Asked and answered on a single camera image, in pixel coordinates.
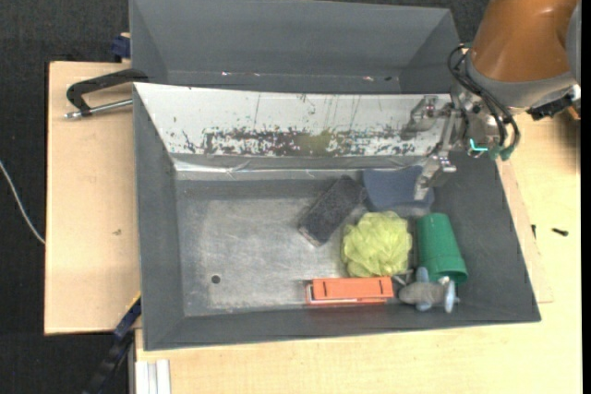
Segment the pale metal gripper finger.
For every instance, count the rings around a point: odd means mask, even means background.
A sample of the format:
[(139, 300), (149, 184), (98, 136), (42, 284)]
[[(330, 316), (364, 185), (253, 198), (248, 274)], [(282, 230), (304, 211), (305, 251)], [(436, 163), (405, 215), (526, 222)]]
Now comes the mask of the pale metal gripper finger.
[(437, 120), (438, 97), (435, 95), (424, 96), (412, 109), (408, 123), (400, 133), (402, 140), (410, 140), (418, 133), (429, 131)]
[(431, 188), (445, 185), (457, 173), (447, 154), (429, 156), (417, 177), (414, 187), (414, 199), (424, 200)]

